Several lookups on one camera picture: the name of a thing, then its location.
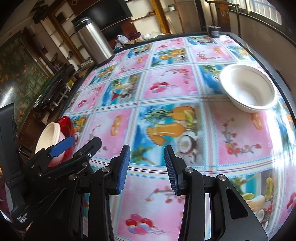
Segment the small white paper bowl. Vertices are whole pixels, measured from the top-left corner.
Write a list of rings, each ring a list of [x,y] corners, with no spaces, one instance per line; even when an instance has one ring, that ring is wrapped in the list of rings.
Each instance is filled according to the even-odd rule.
[[[41,149],[48,149],[65,139],[64,134],[61,132],[61,127],[58,123],[49,123],[43,132],[41,133],[37,146],[35,149],[35,154]]]

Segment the red glass scalloped plate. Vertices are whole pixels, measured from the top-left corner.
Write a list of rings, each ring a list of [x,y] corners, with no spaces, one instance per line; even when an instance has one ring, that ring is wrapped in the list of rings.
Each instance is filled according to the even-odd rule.
[[[71,136],[74,137],[74,127],[69,117],[63,116],[59,118],[56,123],[60,125],[60,133],[64,135],[65,138]],[[48,168],[53,168],[60,163],[70,160],[74,154],[74,144],[69,147],[64,153],[60,154],[58,157],[54,157],[49,163]]]

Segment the large white paper bowl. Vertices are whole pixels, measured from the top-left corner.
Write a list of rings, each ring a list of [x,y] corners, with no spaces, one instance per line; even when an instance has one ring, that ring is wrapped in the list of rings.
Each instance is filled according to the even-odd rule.
[[[231,64],[219,74],[221,87],[231,102],[247,113],[273,108],[278,101],[276,87],[259,68],[246,64]]]

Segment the green mahjong table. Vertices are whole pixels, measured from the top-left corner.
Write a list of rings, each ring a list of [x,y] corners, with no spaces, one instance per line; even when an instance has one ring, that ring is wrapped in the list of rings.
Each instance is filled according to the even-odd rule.
[[[72,64],[65,64],[63,68],[53,76],[49,83],[47,83],[46,87],[35,101],[33,110],[36,112],[42,112],[44,109],[49,108],[74,72],[75,69]]]

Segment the colourful fruit print tablecloth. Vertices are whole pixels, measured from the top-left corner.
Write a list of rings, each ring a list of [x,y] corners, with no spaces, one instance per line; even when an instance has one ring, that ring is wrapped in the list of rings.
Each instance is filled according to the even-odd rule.
[[[271,71],[253,51],[222,35],[156,40],[94,68],[62,111],[76,149],[94,137],[97,170],[123,145],[131,160],[123,192],[111,197],[116,240],[177,240],[185,198],[171,189],[164,148],[202,174],[224,174],[250,204],[269,238],[295,207],[295,115],[277,95],[268,110],[246,113],[224,93],[230,64]]]

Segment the stainless steel thermos jug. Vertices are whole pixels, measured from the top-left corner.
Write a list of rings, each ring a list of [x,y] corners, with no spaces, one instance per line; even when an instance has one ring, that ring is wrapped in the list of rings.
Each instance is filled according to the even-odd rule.
[[[90,17],[75,18],[72,23],[83,47],[96,65],[112,60],[114,51],[100,28]]]

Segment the small black table device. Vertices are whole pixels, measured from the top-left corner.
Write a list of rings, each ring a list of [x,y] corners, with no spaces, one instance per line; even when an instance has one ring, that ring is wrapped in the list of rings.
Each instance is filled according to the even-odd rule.
[[[210,38],[219,38],[220,37],[220,31],[221,31],[221,27],[217,26],[217,25],[208,25],[208,36]]]

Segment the wooden chair by window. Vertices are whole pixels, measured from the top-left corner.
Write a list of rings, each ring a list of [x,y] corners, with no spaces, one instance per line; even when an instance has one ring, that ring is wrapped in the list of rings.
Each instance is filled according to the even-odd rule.
[[[210,8],[210,14],[212,19],[212,26],[219,28],[222,32],[231,32],[231,24],[230,24],[230,14],[229,14],[229,6],[235,9],[236,19],[237,19],[237,30],[238,36],[241,37],[241,25],[239,18],[239,4],[233,4],[228,1],[205,1]],[[212,6],[215,6],[217,12],[217,21],[215,21],[214,11]]]

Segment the large floral wall painting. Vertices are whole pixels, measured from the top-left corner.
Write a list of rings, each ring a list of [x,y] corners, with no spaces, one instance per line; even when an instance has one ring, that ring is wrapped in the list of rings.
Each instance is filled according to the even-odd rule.
[[[14,103],[19,130],[51,77],[20,32],[1,45],[1,107]]]

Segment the black wall television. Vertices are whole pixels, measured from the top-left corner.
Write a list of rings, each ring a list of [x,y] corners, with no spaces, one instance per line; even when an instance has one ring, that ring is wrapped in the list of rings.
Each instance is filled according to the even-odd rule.
[[[125,1],[103,0],[89,6],[77,15],[72,23],[76,25],[81,19],[89,18],[95,22],[100,30],[103,30],[131,17],[132,13]]]

